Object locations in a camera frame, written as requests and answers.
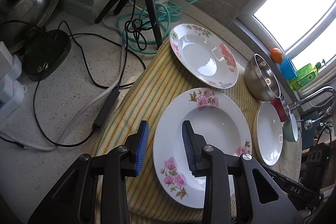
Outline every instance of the chrome faucet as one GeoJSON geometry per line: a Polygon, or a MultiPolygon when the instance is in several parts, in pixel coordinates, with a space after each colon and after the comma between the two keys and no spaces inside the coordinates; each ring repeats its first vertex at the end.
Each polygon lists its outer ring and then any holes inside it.
{"type": "Polygon", "coordinates": [[[336,90],[333,87],[325,86],[325,87],[319,89],[318,91],[315,91],[313,94],[307,96],[306,98],[303,98],[302,100],[300,100],[298,102],[294,102],[292,104],[289,104],[287,107],[285,107],[286,113],[287,112],[291,113],[294,109],[297,109],[299,106],[310,102],[311,100],[315,99],[316,97],[320,96],[321,94],[323,94],[325,92],[330,92],[330,93],[333,94],[332,104],[331,104],[330,107],[328,107],[328,109],[325,111],[325,113],[320,118],[318,118],[316,120],[307,120],[304,123],[304,127],[305,127],[306,130],[311,129],[315,122],[319,122],[320,120],[322,120],[322,119],[324,119],[327,116],[332,114],[332,112],[333,112],[333,110],[336,106],[336,90]]]}

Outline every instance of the orange fruit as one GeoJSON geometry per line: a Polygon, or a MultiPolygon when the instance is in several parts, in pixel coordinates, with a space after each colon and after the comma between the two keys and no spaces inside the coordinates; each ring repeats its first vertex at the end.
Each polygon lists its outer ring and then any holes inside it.
{"type": "Polygon", "coordinates": [[[283,61],[283,59],[284,59],[284,57],[282,55],[282,52],[278,48],[271,49],[270,54],[271,54],[272,60],[275,63],[280,64],[283,61]]]}

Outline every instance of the black plastic base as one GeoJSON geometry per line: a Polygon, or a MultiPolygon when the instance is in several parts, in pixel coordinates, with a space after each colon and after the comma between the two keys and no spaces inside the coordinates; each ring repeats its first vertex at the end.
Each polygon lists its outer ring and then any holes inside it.
{"type": "Polygon", "coordinates": [[[71,49],[71,42],[67,33],[61,30],[52,30],[49,33],[53,36],[57,33],[56,41],[54,42],[54,38],[46,34],[38,35],[27,46],[26,54],[22,61],[24,72],[30,80],[35,82],[51,75],[61,65],[71,49]],[[41,70],[45,63],[48,66],[41,78],[41,70]]]}

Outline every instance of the soap bottle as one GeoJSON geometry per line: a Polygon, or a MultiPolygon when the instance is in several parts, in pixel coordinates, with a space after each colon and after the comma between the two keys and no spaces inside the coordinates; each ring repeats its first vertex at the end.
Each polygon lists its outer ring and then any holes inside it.
{"type": "Polygon", "coordinates": [[[305,65],[296,72],[297,77],[289,80],[289,86],[294,91],[299,90],[317,77],[321,67],[322,65],[320,62],[317,62],[315,67],[313,67],[311,63],[305,65]]]}

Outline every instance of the striped towel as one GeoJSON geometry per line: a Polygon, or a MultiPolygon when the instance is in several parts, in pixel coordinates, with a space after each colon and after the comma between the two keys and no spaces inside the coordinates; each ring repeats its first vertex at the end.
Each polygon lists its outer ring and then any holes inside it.
{"type": "MultiPolygon", "coordinates": [[[[244,68],[237,64],[237,69],[239,76],[236,85],[220,91],[241,109],[252,131],[260,102],[252,97],[245,85],[244,68]]],[[[201,87],[207,85],[184,68],[171,50],[167,39],[150,66],[132,85],[101,139],[96,142],[92,156],[106,154],[116,146],[124,144],[128,135],[136,133],[141,120],[149,122],[150,133],[143,170],[137,178],[126,179],[131,224],[201,221],[202,209],[185,207],[165,192],[156,176],[152,156],[155,130],[166,107],[179,94],[201,87]]],[[[96,224],[100,223],[101,183],[102,177],[97,189],[96,224]]],[[[236,217],[234,195],[231,197],[231,215],[236,217]]]]}

